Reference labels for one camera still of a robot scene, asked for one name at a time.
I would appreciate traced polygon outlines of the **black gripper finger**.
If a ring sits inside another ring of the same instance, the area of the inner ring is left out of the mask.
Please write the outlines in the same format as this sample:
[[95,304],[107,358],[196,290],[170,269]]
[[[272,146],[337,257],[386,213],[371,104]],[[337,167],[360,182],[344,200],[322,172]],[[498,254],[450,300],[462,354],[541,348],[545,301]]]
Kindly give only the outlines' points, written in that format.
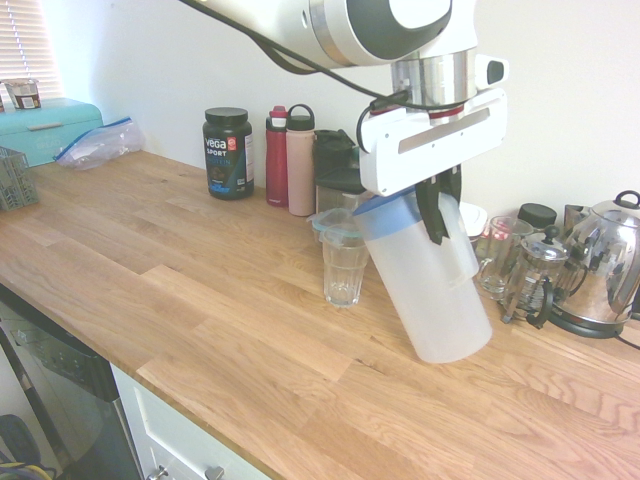
[[441,184],[438,179],[426,179],[415,185],[418,209],[430,240],[441,245],[448,232],[439,209]]
[[456,201],[461,200],[462,172],[460,167],[452,167],[438,175],[440,192],[452,196]]

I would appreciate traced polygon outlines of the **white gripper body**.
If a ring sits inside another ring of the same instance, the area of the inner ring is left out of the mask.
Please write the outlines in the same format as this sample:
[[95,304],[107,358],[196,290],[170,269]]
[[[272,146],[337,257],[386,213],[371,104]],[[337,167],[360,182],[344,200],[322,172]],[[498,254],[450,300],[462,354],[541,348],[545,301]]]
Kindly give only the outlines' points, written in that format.
[[447,119],[405,108],[370,117],[361,127],[361,184],[380,196],[395,194],[498,147],[506,126],[501,88],[480,92]]

